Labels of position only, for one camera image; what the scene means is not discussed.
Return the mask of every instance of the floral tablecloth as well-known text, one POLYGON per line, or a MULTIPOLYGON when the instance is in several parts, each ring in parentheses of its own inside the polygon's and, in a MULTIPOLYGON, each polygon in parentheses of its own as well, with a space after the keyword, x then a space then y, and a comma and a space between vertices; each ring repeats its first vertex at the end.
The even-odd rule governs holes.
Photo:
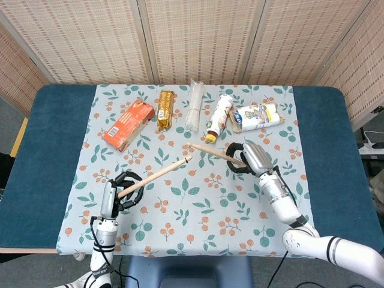
POLYGON ((284 254, 282 235, 288 227, 279 222, 261 195, 258 179, 234 174, 224 160, 186 145, 187 141, 205 145, 205 124, 221 93, 231 95, 236 107, 274 101, 285 123, 235 134, 228 119, 228 128, 210 147, 225 152, 232 142, 262 145, 273 164, 279 165, 299 210, 313 223, 292 87, 208 85, 198 133, 184 128, 189 90, 185 85, 97 86, 58 236, 58 253, 92 253, 89 220, 100 214, 108 179, 127 169, 144 178, 191 154, 188 164, 148 184, 142 201, 119 214, 116 253, 148 257, 284 254), (102 139, 135 99, 156 109, 162 89, 177 94, 170 130, 159 132, 154 118, 123 153, 102 139))

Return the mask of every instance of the gold wrapper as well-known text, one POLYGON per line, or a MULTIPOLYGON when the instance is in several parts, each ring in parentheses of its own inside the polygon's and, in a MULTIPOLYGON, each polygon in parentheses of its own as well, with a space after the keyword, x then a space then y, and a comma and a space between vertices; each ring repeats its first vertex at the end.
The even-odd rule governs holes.
POLYGON ((172 126, 174 97, 175 93, 173 91, 161 90, 160 92, 157 110, 157 127, 159 130, 168 130, 172 126))

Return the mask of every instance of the wicker panel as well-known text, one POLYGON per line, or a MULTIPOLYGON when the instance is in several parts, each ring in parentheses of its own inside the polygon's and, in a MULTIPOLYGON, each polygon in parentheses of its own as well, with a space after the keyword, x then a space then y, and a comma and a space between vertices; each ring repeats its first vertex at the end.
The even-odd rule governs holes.
POLYGON ((249 83, 307 85, 367 4, 273 0, 257 32, 249 83))
POLYGON ((259 3, 146 0, 160 83, 237 83, 259 3))
POLYGON ((384 1, 370 7, 318 81, 340 89, 351 121, 384 97, 384 1))
POLYGON ((37 90, 49 83, 41 71, 0 25, 0 91, 28 115, 37 90))
POLYGON ((147 83, 127 0, 0 0, 59 83, 147 83))

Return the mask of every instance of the blue fabric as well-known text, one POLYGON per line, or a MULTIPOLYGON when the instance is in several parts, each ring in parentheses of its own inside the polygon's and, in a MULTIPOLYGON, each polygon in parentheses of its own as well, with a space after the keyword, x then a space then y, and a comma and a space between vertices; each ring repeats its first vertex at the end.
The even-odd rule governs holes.
MULTIPOLYGON (((95 89, 50 85, 38 92, 0 202, 0 247, 56 247, 95 89)), ((293 91, 316 228, 380 251, 384 239, 342 93, 293 91)))
POLYGON ((331 87, 293 87, 314 225, 380 251, 373 208, 344 96, 331 87))
POLYGON ((0 202, 0 247, 56 248, 95 91, 38 91, 0 202))

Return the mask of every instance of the orange cardboard box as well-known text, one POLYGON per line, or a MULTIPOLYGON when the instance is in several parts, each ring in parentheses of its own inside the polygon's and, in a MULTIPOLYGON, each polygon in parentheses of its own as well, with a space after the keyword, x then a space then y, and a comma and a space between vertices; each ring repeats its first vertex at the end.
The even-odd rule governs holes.
POLYGON ((104 140, 123 152, 153 116, 155 111, 151 105, 136 100, 104 134, 104 140))

